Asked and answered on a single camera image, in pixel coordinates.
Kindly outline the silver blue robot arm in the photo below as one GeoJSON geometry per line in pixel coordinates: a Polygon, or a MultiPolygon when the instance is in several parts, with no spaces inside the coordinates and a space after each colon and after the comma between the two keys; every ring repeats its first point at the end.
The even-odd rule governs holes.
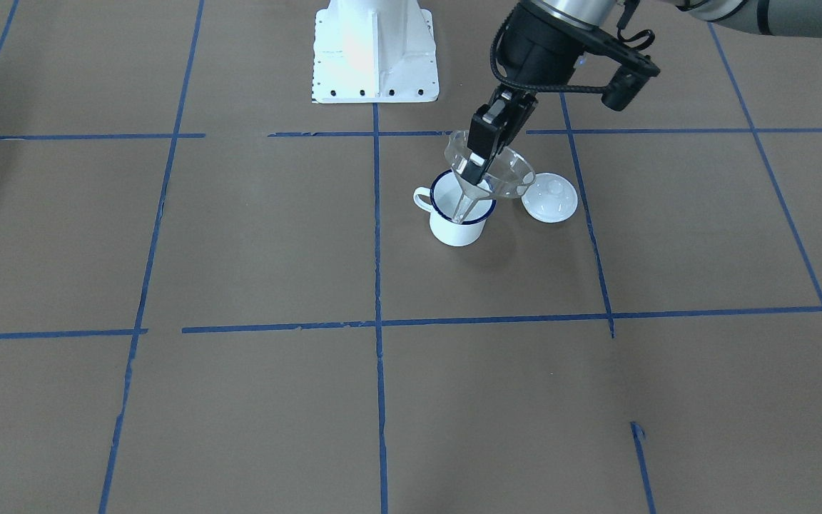
{"type": "MultiPolygon", "coordinates": [[[[515,4],[490,43],[490,71],[499,84],[471,117],[470,156],[460,170],[462,180],[482,182],[534,113],[538,94],[598,95],[608,109],[622,111],[659,75],[659,66],[645,52],[654,43],[654,32],[624,35],[639,2],[623,1],[621,6],[616,33],[610,34],[602,24],[614,9],[613,1],[515,4]],[[575,65],[587,54],[619,65],[606,85],[572,84],[575,65]]],[[[822,1],[675,1],[673,6],[694,19],[747,34],[822,39],[822,1]]]]}

